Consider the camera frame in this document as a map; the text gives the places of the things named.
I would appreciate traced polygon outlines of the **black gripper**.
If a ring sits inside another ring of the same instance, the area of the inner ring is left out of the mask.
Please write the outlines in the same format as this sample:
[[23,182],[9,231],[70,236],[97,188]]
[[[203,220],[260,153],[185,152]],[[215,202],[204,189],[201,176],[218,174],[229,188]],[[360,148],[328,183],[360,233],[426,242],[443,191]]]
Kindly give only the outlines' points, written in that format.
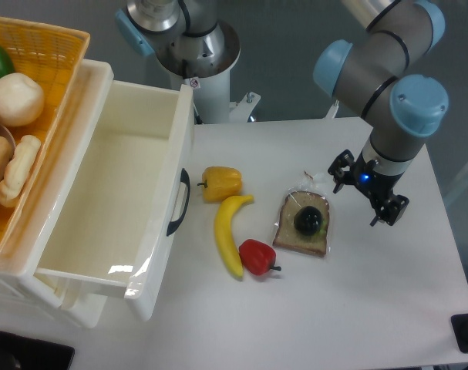
[[409,205],[409,199],[403,195],[392,194],[398,182],[398,176],[388,176],[368,167],[363,156],[355,161],[349,150],[341,152],[328,168],[328,174],[335,183],[333,193],[339,192],[345,185],[354,186],[365,195],[375,211],[370,225],[378,222],[393,226]]

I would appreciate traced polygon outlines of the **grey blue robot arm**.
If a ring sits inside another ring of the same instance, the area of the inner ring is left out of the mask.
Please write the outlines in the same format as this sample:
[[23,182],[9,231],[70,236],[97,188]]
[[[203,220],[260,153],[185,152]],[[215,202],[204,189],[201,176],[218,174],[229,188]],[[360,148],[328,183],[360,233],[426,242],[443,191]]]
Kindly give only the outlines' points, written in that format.
[[430,1],[345,1],[368,33],[361,45],[343,39],[319,56],[313,80],[347,106],[372,131],[359,156],[340,153],[328,168],[335,192],[354,186],[375,211],[374,223],[392,226],[409,199],[394,187],[439,129],[449,108],[445,88],[434,78],[406,75],[445,32],[445,18]]

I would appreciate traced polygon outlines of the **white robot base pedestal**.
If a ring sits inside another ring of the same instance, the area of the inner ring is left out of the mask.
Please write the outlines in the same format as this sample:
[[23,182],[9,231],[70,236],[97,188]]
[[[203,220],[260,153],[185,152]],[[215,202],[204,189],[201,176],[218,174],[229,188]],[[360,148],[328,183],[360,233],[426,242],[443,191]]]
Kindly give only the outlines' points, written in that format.
[[231,100],[231,70],[241,43],[234,28],[219,19],[216,1],[128,1],[116,11],[115,22],[136,53],[156,57],[172,89],[193,90],[198,124],[254,121],[257,93]]

